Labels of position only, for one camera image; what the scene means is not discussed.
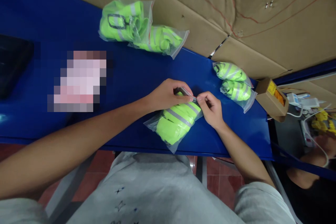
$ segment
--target white cable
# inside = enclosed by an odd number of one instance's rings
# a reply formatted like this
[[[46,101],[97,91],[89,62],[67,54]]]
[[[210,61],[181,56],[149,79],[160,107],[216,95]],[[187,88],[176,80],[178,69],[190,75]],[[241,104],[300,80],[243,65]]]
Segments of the white cable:
[[[301,117],[302,116],[302,113],[303,113],[303,108],[301,109],[301,111],[300,111],[300,115],[293,115],[292,113],[287,113],[287,114],[289,114],[289,115],[291,115],[291,116],[294,116],[294,117]]]
[[[314,115],[316,115],[317,113],[320,113],[321,111],[323,111],[323,110],[325,110],[325,109],[327,109],[327,108],[329,108],[331,106],[331,103],[327,106],[327,107],[325,107],[325,108],[323,108],[322,110],[320,110],[320,111],[317,111],[317,112],[315,112],[314,114],[311,114],[310,116],[308,116],[306,119],[304,119],[303,120],[303,128],[304,128],[304,131],[308,134],[308,136],[313,140],[313,142],[323,151],[323,153],[325,154],[325,156],[326,156],[326,159],[327,159],[327,161],[326,161],[326,163],[325,163],[325,165],[323,166],[323,167],[326,167],[328,164],[329,164],[329,157],[328,157],[328,155],[327,155],[327,153],[324,151],[324,149],[314,140],[314,138],[312,138],[312,136],[310,135],[310,133],[308,132],[308,130],[307,130],[307,128],[306,128],[306,120],[308,119],[308,118],[310,118],[310,117],[312,117],[312,116],[314,116]]]

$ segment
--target hand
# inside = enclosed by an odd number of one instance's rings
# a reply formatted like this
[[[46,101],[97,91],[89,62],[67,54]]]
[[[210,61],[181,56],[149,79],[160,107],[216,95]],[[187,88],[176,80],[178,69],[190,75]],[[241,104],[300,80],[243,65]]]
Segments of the hand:
[[[201,93],[197,96],[197,102],[200,105],[204,118],[215,130],[219,130],[226,126],[222,115],[222,104],[209,91]]]
[[[190,87],[182,81],[166,79],[153,92],[147,95],[146,99],[150,112],[156,110],[169,109],[172,106],[182,103],[188,103],[193,100],[191,96],[176,96],[174,89],[184,87],[191,95]]]

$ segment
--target bagged safety vest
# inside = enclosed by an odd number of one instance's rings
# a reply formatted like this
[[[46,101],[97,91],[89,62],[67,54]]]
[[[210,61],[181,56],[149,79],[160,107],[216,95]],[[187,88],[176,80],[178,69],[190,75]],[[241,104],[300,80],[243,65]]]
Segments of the bagged safety vest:
[[[152,1],[114,0],[103,8],[99,34],[106,41],[147,42]]]
[[[222,80],[228,79],[230,81],[234,80],[243,82],[247,78],[245,72],[235,64],[228,62],[216,62],[213,65],[213,69],[215,70],[218,78]]]
[[[193,102],[163,110],[156,126],[156,133],[163,141],[173,145],[188,133],[200,112],[201,108]]]
[[[178,54],[189,31],[178,31],[169,26],[152,26],[148,43],[132,43],[130,46],[163,55],[170,55],[173,59]]]
[[[225,80],[220,91],[237,102],[248,100],[251,97],[251,88],[244,82]]]

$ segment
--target red tile floor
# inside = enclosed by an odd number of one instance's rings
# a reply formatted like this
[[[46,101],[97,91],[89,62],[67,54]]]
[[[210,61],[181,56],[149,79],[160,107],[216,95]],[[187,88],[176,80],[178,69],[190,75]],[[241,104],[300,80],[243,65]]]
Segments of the red tile floor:
[[[0,162],[14,154],[24,145],[9,145],[0,143]],[[188,156],[190,168],[196,174],[196,156]],[[80,184],[73,201],[84,201],[98,186],[99,182],[108,174],[114,160],[112,151],[99,150],[90,167],[88,168],[82,183]],[[234,169],[221,164],[213,158],[207,158],[208,189],[233,209],[235,192],[244,184],[240,173]],[[41,196],[39,202],[46,206],[56,190],[59,182],[49,186]]]

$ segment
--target cardboard wall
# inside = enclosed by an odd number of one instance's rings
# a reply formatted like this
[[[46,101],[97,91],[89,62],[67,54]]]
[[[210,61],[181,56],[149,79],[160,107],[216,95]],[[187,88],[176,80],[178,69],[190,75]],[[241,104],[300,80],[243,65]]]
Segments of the cardboard wall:
[[[102,8],[112,0],[84,1]],[[206,57],[231,34],[213,59],[233,62],[252,78],[336,58],[335,17],[335,0],[155,0],[153,9],[154,24],[189,29],[185,47]]]

